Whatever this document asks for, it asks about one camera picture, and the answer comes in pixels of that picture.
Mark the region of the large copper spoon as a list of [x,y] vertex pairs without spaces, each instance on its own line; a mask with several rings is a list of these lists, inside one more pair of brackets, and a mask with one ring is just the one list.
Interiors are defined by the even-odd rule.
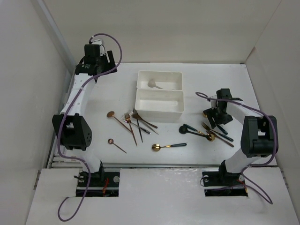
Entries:
[[121,124],[126,130],[131,131],[124,123],[122,123],[116,116],[114,111],[109,111],[106,115],[108,118],[114,118],[119,124]]

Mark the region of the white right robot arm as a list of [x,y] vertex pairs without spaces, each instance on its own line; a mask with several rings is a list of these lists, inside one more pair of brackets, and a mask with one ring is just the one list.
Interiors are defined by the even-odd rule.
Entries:
[[258,109],[244,104],[239,97],[232,97],[229,89],[220,89],[213,97],[198,93],[207,99],[211,107],[204,110],[211,128],[237,120],[242,125],[240,149],[218,168],[220,185],[229,186],[236,181],[242,170],[260,158],[273,158],[278,151],[277,120]]

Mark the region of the black spoon green handle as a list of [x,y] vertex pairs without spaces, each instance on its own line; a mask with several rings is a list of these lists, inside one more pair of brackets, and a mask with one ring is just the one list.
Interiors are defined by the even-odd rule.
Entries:
[[187,124],[183,124],[182,126],[180,126],[179,132],[181,134],[190,133],[190,134],[199,135],[199,136],[203,136],[203,137],[206,136],[206,134],[204,134],[203,132],[198,131],[197,129],[195,129]]

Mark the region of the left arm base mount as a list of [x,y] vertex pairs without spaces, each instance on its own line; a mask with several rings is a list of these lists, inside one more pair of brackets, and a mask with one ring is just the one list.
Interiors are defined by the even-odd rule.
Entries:
[[[76,197],[82,197],[86,185],[88,184],[88,173],[80,172],[74,176],[78,182],[76,187]],[[102,172],[101,174],[93,173],[86,197],[118,197],[120,184],[120,172]]]

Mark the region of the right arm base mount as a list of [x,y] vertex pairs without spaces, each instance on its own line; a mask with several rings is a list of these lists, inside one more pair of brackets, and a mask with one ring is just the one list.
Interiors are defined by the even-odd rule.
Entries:
[[241,173],[221,175],[219,171],[202,171],[202,185],[206,197],[248,197]]

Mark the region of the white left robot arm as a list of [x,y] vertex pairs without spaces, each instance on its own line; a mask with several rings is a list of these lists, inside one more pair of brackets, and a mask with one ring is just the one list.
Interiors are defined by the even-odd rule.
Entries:
[[74,81],[65,106],[52,117],[58,143],[58,154],[72,161],[79,159],[84,176],[94,186],[104,183],[101,161],[87,148],[92,142],[92,131],[84,118],[90,94],[97,83],[96,75],[116,72],[112,51],[106,51],[103,41],[98,39],[84,46],[84,57],[75,68]]

